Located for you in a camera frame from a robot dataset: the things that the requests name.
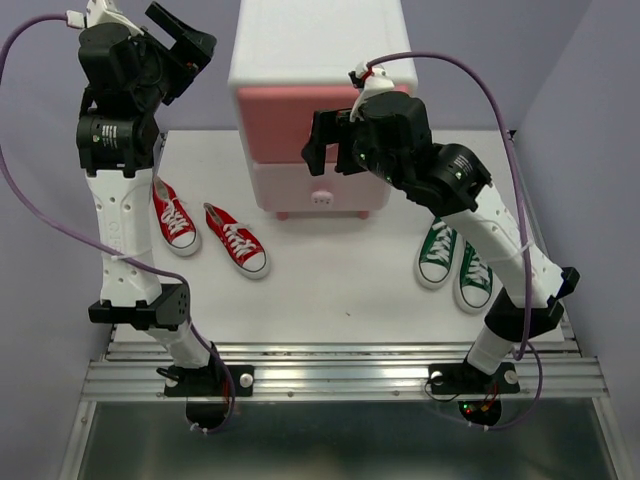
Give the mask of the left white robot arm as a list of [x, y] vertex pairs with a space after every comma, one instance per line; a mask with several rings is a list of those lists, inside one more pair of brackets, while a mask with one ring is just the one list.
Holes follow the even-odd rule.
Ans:
[[76, 130], [81, 168], [94, 200], [102, 256], [94, 323], [129, 324], [167, 349], [199, 393], [215, 392], [223, 371], [210, 345], [190, 327], [185, 284], [163, 284], [153, 272], [149, 207], [155, 114], [181, 96], [214, 55], [216, 38], [192, 28], [157, 2], [147, 16], [174, 40], [164, 46], [112, 1], [90, 1], [80, 19], [78, 59], [88, 84]]

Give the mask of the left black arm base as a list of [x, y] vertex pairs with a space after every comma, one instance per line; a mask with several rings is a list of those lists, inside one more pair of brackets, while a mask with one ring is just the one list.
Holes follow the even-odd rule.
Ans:
[[231, 420], [236, 400], [253, 395], [253, 365], [224, 368], [211, 363], [199, 369], [171, 365], [158, 367], [156, 373], [164, 380], [165, 397], [186, 401], [190, 430], [204, 435], [221, 431]]

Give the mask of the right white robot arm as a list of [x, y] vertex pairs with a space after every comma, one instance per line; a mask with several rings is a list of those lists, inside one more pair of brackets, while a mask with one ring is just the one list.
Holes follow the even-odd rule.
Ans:
[[366, 100], [356, 115], [347, 109], [314, 112], [301, 151], [311, 175], [324, 174], [330, 145], [338, 147], [336, 172], [369, 172], [404, 192], [461, 234], [502, 283], [460, 366], [466, 387], [484, 389], [517, 341], [557, 326], [564, 314], [561, 301], [575, 290], [578, 271], [554, 264], [523, 239], [526, 229], [509, 212], [474, 152], [433, 141], [420, 99], [391, 91]]

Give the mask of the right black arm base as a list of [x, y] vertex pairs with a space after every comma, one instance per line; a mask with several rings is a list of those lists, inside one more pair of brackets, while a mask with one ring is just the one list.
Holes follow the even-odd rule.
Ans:
[[521, 391], [515, 367], [509, 362], [501, 363], [491, 375], [466, 362], [432, 364], [423, 389], [434, 401], [456, 401], [464, 420], [486, 428], [495, 427], [501, 419], [500, 396]]

